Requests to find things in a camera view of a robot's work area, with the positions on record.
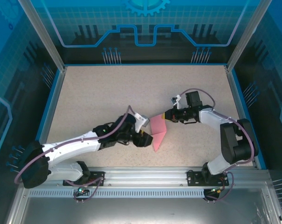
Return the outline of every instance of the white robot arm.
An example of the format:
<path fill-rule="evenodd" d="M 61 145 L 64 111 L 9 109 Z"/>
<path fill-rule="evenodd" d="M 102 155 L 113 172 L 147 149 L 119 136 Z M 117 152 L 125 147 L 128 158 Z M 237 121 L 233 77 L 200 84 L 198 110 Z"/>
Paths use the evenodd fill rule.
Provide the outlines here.
<path fill-rule="evenodd" d="M 116 143 L 128 145 L 130 141 L 137 147 L 149 146 L 152 137 L 141 131 L 149 119 L 138 113 L 121 116 L 116 122 L 99 125 L 81 136 L 66 141 L 41 145 L 35 141 L 28 145 L 18 160 L 17 166 L 25 168 L 21 174 L 25 188 L 34 188 L 46 180 L 70 180 L 84 184 L 89 179 L 89 170 L 84 162 L 63 164 L 61 162 L 74 156 L 112 147 Z M 27 165 L 39 155 L 32 165 Z"/>
<path fill-rule="evenodd" d="M 243 130 L 252 141 L 254 156 L 257 156 L 259 150 L 254 138 L 252 126 L 247 119 L 237 121 L 242 130 L 239 129 L 229 117 L 216 112 L 209 105 L 203 105 L 198 91 L 186 93 L 187 108 L 180 108 L 180 99 L 181 96 L 179 95 L 172 99 L 174 107 L 165 112 L 164 118 L 166 120 L 175 123 L 181 122 L 182 124 L 200 122 L 220 132 L 221 154 L 214 160 L 203 165 L 202 176 L 206 183 L 210 182 L 216 175 L 220 175 L 238 165 L 238 162 L 246 161 L 251 158 L 252 149 Z"/>

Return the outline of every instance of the black mount plate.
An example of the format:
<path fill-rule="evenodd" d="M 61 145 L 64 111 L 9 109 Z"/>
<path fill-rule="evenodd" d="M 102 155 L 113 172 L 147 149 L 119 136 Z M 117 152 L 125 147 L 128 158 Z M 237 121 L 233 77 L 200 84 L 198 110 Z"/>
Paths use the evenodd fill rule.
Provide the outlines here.
<path fill-rule="evenodd" d="M 220 181 L 220 178 L 226 178 L 225 180 L 225 186 L 229 186 L 229 180 L 227 175 L 224 174 L 220 174 L 220 175 L 216 175 L 214 180 L 211 180 L 208 184 L 206 184 L 206 182 L 204 181 L 204 178 L 202 176 L 202 172 L 201 171 L 193 171 L 193 170 L 189 170 L 186 173 L 186 177 L 187 177 L 187 185 L 189 187 L 221 187 L 223 186 L 222 181 Z"/>
<path fill-rule="evenodd" d="M 90 171 L 90 177 L 89 177 L 89 179 L 88 179 L 88 182 L 91 182 L 91 181 L 93 181 L 93 180 L 95 180 L 95 179 L 97 179 L 98 177 L 103 177 L 103 181 L 100 183 L 100 187 L 102 187 L 103 186 L 103 183 L 104 183 L 104 176 L 105 176 L 105 173 L 104 172 L 102 172 L 102 171 Z M 90 184 L 89 186 L 97 186 L 98 185 L 98 182 L 96 182 L 96 183 L 93 183 L 93 184 Z M 63 186 L 71 186 L 70 184 L 68 184 L 67 182 L 65 182 L 65 181 L 63 181 Z"/>

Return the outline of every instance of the folded pink fabric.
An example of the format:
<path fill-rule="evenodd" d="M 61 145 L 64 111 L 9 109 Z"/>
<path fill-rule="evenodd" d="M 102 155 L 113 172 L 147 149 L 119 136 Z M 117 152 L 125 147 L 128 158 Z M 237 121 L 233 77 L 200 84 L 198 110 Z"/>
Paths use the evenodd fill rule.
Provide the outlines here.
<path fill-rule="evenodd" d="M 154 151 L 157 152 L 167 132 L 167 128 L 165 126 L 165 119 L 162 118 L 162 114 L 150 118 L 150 125 L 153 137 L 153 148 Z"/>

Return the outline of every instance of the transparent acrylic panel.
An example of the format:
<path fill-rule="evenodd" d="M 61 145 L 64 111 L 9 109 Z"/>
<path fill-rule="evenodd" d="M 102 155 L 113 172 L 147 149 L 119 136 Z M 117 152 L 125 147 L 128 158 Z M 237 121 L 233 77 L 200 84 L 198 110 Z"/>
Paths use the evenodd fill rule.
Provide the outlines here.
<path fill-rule="evenodd" d="M 228 61 L 259 0 L 32 2 L 65 63 L 205 64 Z"/>
<path fill-rule="evenodd" d="M 235 72 L 282 203 L 282 0 L 272 1 Z"/>
<path fill-rule="evenodd" d="M 18 1 L 0 0 L 0 223 L 17 188 L 13 147 L 35 140 L 56 71 Z"/>

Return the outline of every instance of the glass panel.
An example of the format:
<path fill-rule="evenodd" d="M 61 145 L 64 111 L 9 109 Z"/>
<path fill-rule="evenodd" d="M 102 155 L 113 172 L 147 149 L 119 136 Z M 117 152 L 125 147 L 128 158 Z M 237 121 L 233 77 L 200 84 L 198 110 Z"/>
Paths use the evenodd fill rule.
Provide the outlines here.
<path fill-rule="evenodd" d="M 0 223 L 17 188 L 13 146 L 35 140 L 56 71 L 18 1 L 0 0 Z"/>
<path fill-rule="evenodd" d="M 30 198 L 22 224 L 269 224 L 262 197 L 258 189 L 234 189 L 215 204 L 203 198 L 94 198 L 79 205 L 72 198 Z"/>
<path fill-rule="evenodd" d="M 32 1 L 66 64 L 226 63 L 259 0 Z"/>
<path fill-rule="evenodd" d="M 282 0 L 272 1 L 235 71 L 265 163 L 272 179 L 279 180 L 282 178 Z M 281 184 L 276 188 L 282 193 L 282 180 L 276 184 Z"/>

